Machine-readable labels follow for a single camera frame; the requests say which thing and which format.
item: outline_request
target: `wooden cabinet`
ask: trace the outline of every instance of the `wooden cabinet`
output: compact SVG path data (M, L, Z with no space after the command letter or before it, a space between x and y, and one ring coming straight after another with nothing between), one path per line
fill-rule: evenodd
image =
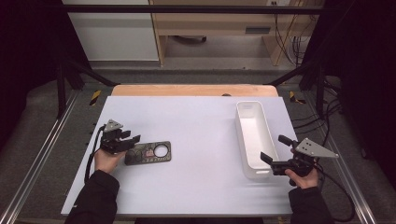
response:
M267 0L149 0L149 2L152 5L267 6ZM322 4L323 1L320 0L290 0L289 6L321 6ZM276 28L278 41L282 39L286 47L290 36L309 36L315 27L315 20L308 15L278 15L277 22L275 15L249 14L157 13L152 14L152 19L162 64L166 38L169 35L261 35L273 65L278 65L282 50L276 42Z

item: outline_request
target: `person's left hand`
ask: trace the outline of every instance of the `person's left hand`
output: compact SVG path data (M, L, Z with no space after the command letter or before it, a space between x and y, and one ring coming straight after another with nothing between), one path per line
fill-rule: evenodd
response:
M120 159L125 156L126 151L112 155L102 149L99 149L95 153L95 171L101 170L110 174L114 171Z

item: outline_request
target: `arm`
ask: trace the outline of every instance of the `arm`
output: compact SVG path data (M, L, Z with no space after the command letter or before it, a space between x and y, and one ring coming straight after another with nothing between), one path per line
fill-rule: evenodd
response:
M292 170L286 170L286 175L292 179L297 189L289 192L290 206L293 214L292 224L333 224L329 208L318 189L318 171L312 169L309 175L300 177Z
M99 149L95 153L95 172L79 193L65 223L113 223L117 213L119 181L110 173L120 158Z

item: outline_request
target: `person's right arm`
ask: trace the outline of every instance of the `person's right arm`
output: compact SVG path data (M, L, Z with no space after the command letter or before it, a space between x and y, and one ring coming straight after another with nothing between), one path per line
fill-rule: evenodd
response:
M289 192L293 214L291 224L333 224L332 215L318 189L318 171L312 169L309 175L300 177L292 170L286 170L298 188Z

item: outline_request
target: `black horizontal bar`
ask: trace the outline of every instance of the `black horizontal bar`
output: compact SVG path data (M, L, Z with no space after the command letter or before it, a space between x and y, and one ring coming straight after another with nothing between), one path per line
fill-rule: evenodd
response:
M246 6L146 6L146 5L57 5L44 6L72 13L215 13L215 14L299 14L334 13L341 8L323 7L246 7Z

